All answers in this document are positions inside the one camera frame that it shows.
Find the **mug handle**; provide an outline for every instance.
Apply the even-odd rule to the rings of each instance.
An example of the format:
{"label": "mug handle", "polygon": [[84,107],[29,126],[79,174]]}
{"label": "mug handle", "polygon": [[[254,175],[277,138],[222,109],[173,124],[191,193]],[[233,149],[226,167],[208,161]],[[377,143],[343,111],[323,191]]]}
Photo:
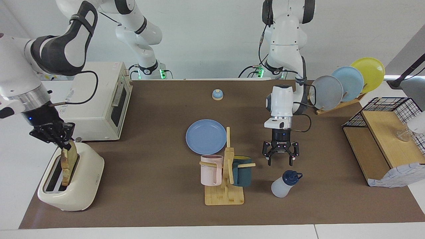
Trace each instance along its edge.
{"label": "mug handle", "polygon": [[239,185],[239,168],[238,168],[238,165],[236,165],[236,167],[233,167],[232,166],[232,170],[234,169],[234,168],[236,168],[236,180],[234,180],[234,186],[238,186]]}
{"label": "mug handle", "polygon": [[212,182],[213,182],[213,184],[214,184],[215,186],[217,186],[217,185],[219,185],[219,184],[217,183],[218,178],[219,178],[219,177],[221,177],[221,165],[218,165],[218,163],[217,163],[217,162],[215,162],[215,164],[217,165],[217,170],[216,170],[215,179],[213,179],[213,180],[212,180]]}

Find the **dark teal mug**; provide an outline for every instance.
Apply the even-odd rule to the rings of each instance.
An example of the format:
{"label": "dark teal mug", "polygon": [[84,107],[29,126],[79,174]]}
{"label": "dark teal mug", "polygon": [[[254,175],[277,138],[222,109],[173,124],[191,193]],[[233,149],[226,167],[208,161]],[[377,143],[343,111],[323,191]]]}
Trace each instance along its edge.
{"label": "dark teal mug", "polygon": [[239,164],[251,163],[252,159],[248,156],[234,156],[232,171],[233,171],[233,185],[238,187],[248,187],[251,185],[251,167],[238,168]]}

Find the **white wall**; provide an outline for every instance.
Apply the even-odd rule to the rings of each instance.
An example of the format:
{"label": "white wall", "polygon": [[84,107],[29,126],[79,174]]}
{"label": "white wall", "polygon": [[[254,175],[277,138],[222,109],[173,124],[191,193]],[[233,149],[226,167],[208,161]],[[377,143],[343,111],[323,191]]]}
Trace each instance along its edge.
{"label": "white wall", "polygon": [[[31,37],[61,34],[68,24],[54,0],[3,1]],[[310,79],[365,56],[387,65],[425,22],[421,0],[316,2],[314,19],[303,26],[309,40],[301,51]],[[258,64],[262,3],[137,0],[146,18],[162,29],[163,41],[153,48],[176,78],[236,77],[245,66]],[[88,60],[135,63],[132,52],[115,38],[114,29],[113,22],[99,16]]]}
{"label": "white wall", "polygon": [[[405,47],[394,57],[394,59],[385,68],[387,75],[401,75],[409,68],[420,56],[425,53],[425,25],[416,33],[415,36],[406,44]],[[411,75],[418,73],[425,63],[422,63],[412,72]]]}
{"label": "white wall", "polygon": [[16,37],[29,37],[28,32],[21,26],[3,0],[0,0],[0,33]]}

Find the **green light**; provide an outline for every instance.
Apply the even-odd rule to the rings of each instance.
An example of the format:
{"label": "green light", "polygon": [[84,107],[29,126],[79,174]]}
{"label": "green light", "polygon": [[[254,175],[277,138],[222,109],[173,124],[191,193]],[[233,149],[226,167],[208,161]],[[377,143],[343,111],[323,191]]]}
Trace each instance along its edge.
{"label": "green light", "polygon": [[263,78],[264,75],[264,69],[261,68],[260,73],[258,74],[258,77]]}
{"label": "green light", "polygon": [[165,73],[162,69],[159,70],[159,73],[161,74],[161,79],[165,79],[167,77],[167,73]]}
{"label": "green light", "polygon": [[264,70],[263,70],[263,68],[262,68],[261,66],[257,66],[257,67],[255,68],[255,70],[258,72],[258,73],[257,73],[257,78],[263,78],[263,75],[264,75]]}

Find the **black cable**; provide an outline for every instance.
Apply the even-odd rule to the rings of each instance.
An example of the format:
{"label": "black cable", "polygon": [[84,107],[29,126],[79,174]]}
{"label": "black cable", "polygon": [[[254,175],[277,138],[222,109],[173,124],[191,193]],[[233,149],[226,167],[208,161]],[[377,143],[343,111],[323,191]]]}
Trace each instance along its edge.
{"label": "black cable", "polygon": [[298,74],[298,72],[296,72],[296,71],[291,71],[291,70],[276,70],[276,72],[292,72],[292,73],[294,73],[294,74],[299,75],[299,74]]}
{"label": "black cable", "polygon": [[138,70],[136,70],[136,71],[132,71],[131,73],[130,73],[130,79],[131,79],[131,75],[134,73],[134,72],[139,72]]}
{"label": "black cable", "polygon": [[309,130],[310,130],[310,128],[312,127],[312,119],[311,119],[311,118],[310,118],[310,116],[309,116],[309,115],[307,115],[307,114],[298,114],[298,115],[304,115],[304,116],[307,116],[307,117],[308,117],[308,119],[309,119],[309,121],[310,121],[309,128],[308,128],[308,129],[306,129],[306,130],[291,129],[291,131],[301,132],[301,133],[306,133],[306,132],[307,132],[307,131],[309,131]]}
{"label": "black cable", "polygon": [[267,55],[263,58],[263,60],[262,60],[262,61],[260,61],[260,65],[262,65],[262,64],[263,64],[264,60],[265,60],[268,56],[269,56],[269,54],[267,53]]}
{"label": "black cable", "polygon": [[422,70],[421,71],[419,71],[416,75],[414,75],[414,76],[412,76],[412,77],[409,77],[409,78],[407,78],[407,79],[404,79],[404,80],[408,80],[408,79],[411,79],[411,78],[413,78],[413,77],[415,77],[415,76],[417,76],[417,75],[419,75],[422,71],[424,71],[425,70],[425,67],[424,68],[422,68]]}
{"label": "black cable", "polygon": [[240,74],[239,74],[239,76],[238,76],[238,78],[240,78],[241,77],[241,75],[246,71],[246,70],[248,70],[249,68],[254,68],[252,65],[250,65],[250,66],[248,66],[248,67],[246,67]]}
{"label": "black cable", "polygon": [[84,103],[89,102],[91,99],[93,99],[94,95],[96,94],[97,91],[97,86],[99,85],[99,77],[97,76],[96,72],[94,71],[82,71],[77,73],[78,74],[83,74],[83,73],[93,73],[94,76],[96,76],[96,86],[94,87],[94,91],[93,94],[85,101],[82,102],[60,102],[60,103],[55,103],[55,104],[51,104],[50,106],[57,106],[57,105],[82,105]]}
{"label": "black cable", "polygon": [[117,24],[121,24],[121,23],[115,21],[114,19],[112,19],[110,16],[106,15],[105,13],[103,13],[103,12],[99,12],[99,13],[102,14],[102,15],[104,15],[105,17],[109,18],[111,21],[113,21],[113,22],[115,22]]}
{"label": "black cable", "polygon": [[164,72],[170,72],[171,73],[171,78],[174,79],[173,73],[170,70],[164,70]]}
{"label": "black cable", "polygon": [[300,105],[305,105],[305,106],[308,106],[308,107],[314,107],[314,105],[309,105],[309,104],[302,103],[302,102],[296,102],[296,101],[294,101],[294,104],[295,103],[300,104]]}
{"label": "black cable", "polygon": [[255,75],[256,71],[252,71],[248,74],[247,78],[252,78]]}
{"label": "black cable", "polygon": [[265,65],[263,64],[263,61],[264,61],[266,58],[264,58],[263,60],[261,60],[261,56],[260,56],[261,45],[263,45],[263,41],[264,41],[264,33],[266,32],[266,28],[267,28],[267,25],[265,25],[265,27],[264,27],[264,29],[263,29],[263,32],[261,33],[260,43],[258,44],[258,60],[260,61],[260,65],[262,65],[264,68],[266,68],[267,70],[269,70],[269,71],[270,71],[270,69],[269,69],[267,66],[265,66]]}
{"label": "black cable", "polygon": [[132,69],[133,67],[136,67],[136,66],[137,66],[137,64],[134,64],[134,65],[130,66],[130,68],[128,69],[128,71],[131,71],[131,69]]}
{"label": "black cable", "polygon": [[314,89],[314,104],[313,104],[313,106],[316,106],[316,103],[317,103],[317,92],[316,92],[316,86],[314,86],[314,85],[308,85],[308,84],[305,84],[306,86],[310,86],[310,87],[313,87],[313,89]]}

